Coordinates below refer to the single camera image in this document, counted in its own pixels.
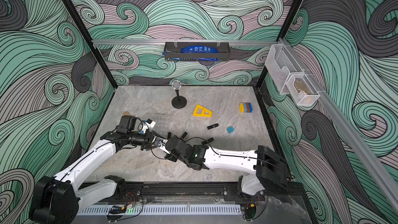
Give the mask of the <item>clear acrylic lipstick organizer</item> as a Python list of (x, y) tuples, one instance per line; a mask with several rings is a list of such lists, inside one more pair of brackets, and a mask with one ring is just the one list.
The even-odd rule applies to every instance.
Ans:
[(146, 115), (145, 119), (150, 119), (155, 122), (152, 131), (166, 138), (168, 133), (171, 132), (171, 124), (172, 124), (173, 115), (170, 114), (156, 114), (149, 113)]

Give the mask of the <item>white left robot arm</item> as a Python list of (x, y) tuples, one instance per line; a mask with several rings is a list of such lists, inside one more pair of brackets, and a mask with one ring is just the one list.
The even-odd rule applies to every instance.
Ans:
[(29, 219), (39, 224), (70, 224), (87, 207), (110, 197), (118, 200), (135, 196), (128, 193), (125, 180), (110, 175), (86, 188), (81, 188), (88, 176), (116, 152), (127, 145), (151, 149), (158, 134), (107, 132), (88, 153), (53, 177), (42, 177), (34, 187)]

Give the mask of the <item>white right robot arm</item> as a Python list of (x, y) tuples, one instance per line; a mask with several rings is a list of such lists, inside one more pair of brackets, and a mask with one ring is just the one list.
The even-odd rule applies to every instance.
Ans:
[(238, 186), (243, 194), (254, 196), (262, 190), (287, 191), (286, 162), (269, 147), (259, 145), (248, 151), (222, 150), (209, 144), (192, 146), (176, 136), (160, 139), (154, 144), (166, 153), (166, 159), (179, 160), (196, 171), (227, 169), (246, 173)]

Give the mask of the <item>yellow triangle stencil block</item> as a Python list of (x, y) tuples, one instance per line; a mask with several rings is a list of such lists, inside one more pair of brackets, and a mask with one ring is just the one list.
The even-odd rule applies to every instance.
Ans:
[(212, 111), (205, 108), (204, 106), (197, 104), (194, 112), (193, 112), (194, 117), (211, 117), (212, 116)]

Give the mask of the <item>black microphone stand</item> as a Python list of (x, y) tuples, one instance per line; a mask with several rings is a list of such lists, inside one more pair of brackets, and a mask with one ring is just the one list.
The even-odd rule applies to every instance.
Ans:
[(172, 99), (172, 107), (182, 109), (186, 106), (187, 100), (185, 97), (179, 95), (179, 90), (175, 89), (176, 96)]

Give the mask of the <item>teal small cube block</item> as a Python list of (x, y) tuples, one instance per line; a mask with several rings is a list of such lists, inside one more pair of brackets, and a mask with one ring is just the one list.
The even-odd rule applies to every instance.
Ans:
[(227, 127), (227, 132), (232, 133), (234, 131), (234, 128), (232, 126)]

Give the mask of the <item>multicolour stacked toy bricks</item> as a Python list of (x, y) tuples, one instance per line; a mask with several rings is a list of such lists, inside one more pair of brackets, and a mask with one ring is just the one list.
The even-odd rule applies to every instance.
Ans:
[(241, 113), (252, 113), (253, 108), (252, 108), (251, 103), (249, 103), (249, 102), (242, 102), (242, 103), (240, 103), (240, 105), (239, 105), (239, 111), (240, 111)]

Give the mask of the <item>blue plastic object in tray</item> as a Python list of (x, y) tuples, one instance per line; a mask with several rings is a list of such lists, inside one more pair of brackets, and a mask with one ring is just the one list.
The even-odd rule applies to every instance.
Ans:
[(216, 54), (218, 50), (213, 47), (203, 46), (203, 45), (195, 45), (189, 46), (186, 48), (182, 48), (181, 53), (184, 54)]

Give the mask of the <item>black wall shelf tray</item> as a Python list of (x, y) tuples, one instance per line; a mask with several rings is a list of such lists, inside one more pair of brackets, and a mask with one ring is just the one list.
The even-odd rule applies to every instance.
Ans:
[[(184, 54), (181, 53), (182, 48), (189, 46), (203, 45), (208, 47), (213, 47), (218, 50), (216, 54)], [(229, 61), (231, 55), (230, 45), (228, 43), (165, 43), (163, 55), (167, 61)]]

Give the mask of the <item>aluminium rail back wall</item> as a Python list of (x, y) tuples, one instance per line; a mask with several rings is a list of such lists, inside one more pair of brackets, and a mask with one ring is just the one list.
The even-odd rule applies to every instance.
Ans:
[(165, 43), (228, 43), (230, 46), (244, 47), (264, 47), (277, 44), (277, 41), (267, 40), (208, 40), (208, 39), (93, 39), (93, 45), (142, 45), (142, 46), (159, 46)]

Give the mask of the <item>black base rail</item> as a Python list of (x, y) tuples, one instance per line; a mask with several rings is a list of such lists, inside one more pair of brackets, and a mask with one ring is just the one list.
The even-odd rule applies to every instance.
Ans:
[(116, 190), (100, 183), (84, 183), (76, 193), (77, 197), (93, 198), (94, 202), (108, 201), (111, 203), (138, 202), (142, 199), (146, 204), (156, 202), (188, 202), (194, 203), (235, 203), (259, 204), (267, 200), (278, 200), (283, 203), (308, 204), (309, 199), (301, 183), (288, 182), (286, 191), (268, 188), (250, 196), (238, 190), (238, 182), (133, 182), (118, 184)]

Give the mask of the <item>black corner frame post left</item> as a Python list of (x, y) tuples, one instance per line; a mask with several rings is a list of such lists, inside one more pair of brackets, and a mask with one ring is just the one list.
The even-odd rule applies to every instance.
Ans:
[(108, 81), (112, 85), (112, 88), (114, 91), (117, 90), (118, 84), (116, 83), (113, 75), (111, 74), (108, 66), (106, 65), (106, 62), (102, 56), (101, 51), (93, 45), (93, 39), (91, 38), (91, 35), (84, 25), (80, 15), (78, 14), (72, 0), (61, 0), (62, 3), (64, 4), (65, 8), (67, 9), (69, 15), (71, 16), (72, 20), (76, 23), (77, 29), (81, 33), (83, 39), (85, 40), (86, 44), (88, 45), (90, 51), (92, 52), (95, 60), (99, 64), (100, 68), (104, 72), (105, 76), (107, 77)]

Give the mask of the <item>black corner frame post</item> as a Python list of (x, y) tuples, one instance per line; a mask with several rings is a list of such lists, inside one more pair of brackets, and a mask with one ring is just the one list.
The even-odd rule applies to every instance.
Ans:
[(80, 15), (78, 14), (72, 0), (61, 0), (62, 3), (64, 4), (65, 8), (67, 9), (69, 15), (71, 16), (72, 20), (76, 23), (77, 29), (81, 33), (83, 39), (85, 40), (86, 44), (88, 45), (90, 51), (92, 52), (95, 60), (99, 64), (100, 68), (104, 72), (105, 76), (107, 77), (108, 81), (112, 85), (112, 88), (114, 91), (117, 90), (118, 84), (116, 83), (113, 75), (111, 74), (108, 66), (106, 65), (106, 62), (102, 56), (101, 51), (93, 45), (93, 39), (91, 38), (91, 35), (84, 25)]
[(290, 10), (287, 14), (286, 19), (284, 20), (281, 30), (279, 31), (279, 34), (276, 39), (277, 41), (286, 37), (290, 29), (290, 26), (293, 23), (294, 17), (296, 16), (298, 10), (301, 7), (302, 2), (303, 0), (291, 0)]

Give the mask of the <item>clear wall bin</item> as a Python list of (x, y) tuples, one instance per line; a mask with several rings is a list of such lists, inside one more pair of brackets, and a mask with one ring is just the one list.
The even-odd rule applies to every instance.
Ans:
[(305, 69), (299, 65), (290, 46), (273, 44), (265, 67), (280, 94), (289, 94), (297, 106), (311, 107), (316, 104), (320, 95)]

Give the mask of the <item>black corner frame post right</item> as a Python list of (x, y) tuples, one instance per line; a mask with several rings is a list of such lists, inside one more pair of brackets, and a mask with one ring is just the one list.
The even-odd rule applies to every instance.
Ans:
[(281, 30), (279, 31), (279, 34), (276, 39), (277, 41), (286, 37), (290, 29), (290, 26), (293, 23), (294, 17), (296, 16), (298, 10), (301, 7), (302, 2), (303, 0), (291, 0), (290, 10), (287, 14), (286, 19), (284, 20)]

